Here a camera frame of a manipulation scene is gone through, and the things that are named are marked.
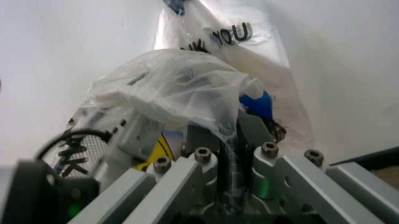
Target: blue object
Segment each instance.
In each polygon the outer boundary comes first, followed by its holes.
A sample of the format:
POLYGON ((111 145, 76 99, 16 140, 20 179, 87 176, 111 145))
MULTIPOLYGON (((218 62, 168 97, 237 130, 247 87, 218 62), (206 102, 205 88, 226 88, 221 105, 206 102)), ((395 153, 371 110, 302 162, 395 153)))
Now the blue object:
POLYGON ((240 96, 239 100, 240 103, 249 107, 256 115, 267 119, 273 119, 271 97, 266 91, 263 91, 263 95, 260 98, 252 99, 247 94, 243 94, 240 96))
POLYGON ((164 0, 165 4, 169 6, 177 15, 184 15, 184 5, 185 0, 164 0))

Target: yellow printed graphic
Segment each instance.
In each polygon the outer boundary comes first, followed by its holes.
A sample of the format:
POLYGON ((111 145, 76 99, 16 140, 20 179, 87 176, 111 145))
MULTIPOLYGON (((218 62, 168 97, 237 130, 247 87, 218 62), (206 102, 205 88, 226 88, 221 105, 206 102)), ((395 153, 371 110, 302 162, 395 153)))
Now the yellow printed graphic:
POLYGON ((168 145, 168 142, 166 141, 165 136, 161 134, 148 159, 145 162, 136 165, 135 168, 138 170, 145 170, 148 167, 148 165, 151 164, 156 158, 165 155, 174 161, 174 157, 168 145))

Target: plastic bag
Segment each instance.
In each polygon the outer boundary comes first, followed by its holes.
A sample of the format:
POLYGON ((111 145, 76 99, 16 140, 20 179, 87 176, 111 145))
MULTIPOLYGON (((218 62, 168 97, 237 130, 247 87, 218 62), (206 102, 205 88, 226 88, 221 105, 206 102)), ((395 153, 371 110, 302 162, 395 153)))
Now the plastic bag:
POLYGON ((267 19, 264 1, 164 2, 154 49, 202 51, 259 78, 272 98, 273 119, 287 132, 280 148, 313 147, 309 117, 298 96, 278 32, 267 19))
POLYGON ((193 122, 226 142, 236 133, 240 92, 257 86, 256 79, 212 55, 166 49, 96 81, 89 99, 99 107, 133 107, 169 128, 193 122))

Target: black cable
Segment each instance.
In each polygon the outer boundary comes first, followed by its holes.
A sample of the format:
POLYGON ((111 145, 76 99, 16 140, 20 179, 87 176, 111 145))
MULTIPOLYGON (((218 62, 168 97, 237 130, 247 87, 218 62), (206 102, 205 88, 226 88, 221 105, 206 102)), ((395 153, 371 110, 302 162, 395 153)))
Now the black cable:
POLYGON ((108 142, 109 139, 111 138, 111 133, 109 133, 109 132, 102 132, 102 131, 88 129, 88 128, 70 131, 70 132, 59 135, 58 137, 54 138, 52 141, 47 143, 47 145, 45 145, 39 151, 39 153, 36 156, 36 159, 37 160, 43 159, 44 155, 46 155, 46 153, 48 151, 50 151, 50 149, 53 148, 57 143, 59 143, 60 141, 67 140, 70 137, 72 137, 73 135, 94 135, 94 136, 101 138, 104 142, 108 142))

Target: bolt head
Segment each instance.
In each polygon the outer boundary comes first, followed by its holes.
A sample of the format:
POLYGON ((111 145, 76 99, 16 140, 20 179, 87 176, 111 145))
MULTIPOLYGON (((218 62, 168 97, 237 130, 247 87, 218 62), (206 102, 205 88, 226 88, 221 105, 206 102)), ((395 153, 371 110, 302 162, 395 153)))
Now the bolt head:
POLYGON ((314 149, 306 150, 305 157, 318 167, 321 167, 321 165, 323 164, 324 156, 321 152, 317 150, 314 149))
POLYGON ((172 166, 172 162, 168 156, 160 156, 154 161, 153 165, 155 172, 164 174, 172 166))
POLYGON ((207 147, 199 147, 194 151, 194 158, 199 163, 207 163, 211 160, 212 152, 207 147))
POLYGON ((262 153, 270 159, 274 159, 278 155, 278 147, 274 142, 267 141, 262 144, 262 153))
POLYGON ((186 152, 186 144, 185 143, 183 143, 182 145, 181 145, 181 148, 180 148, 180 155, 181 156, 184 156, 185 157, 185 152, 186 152))

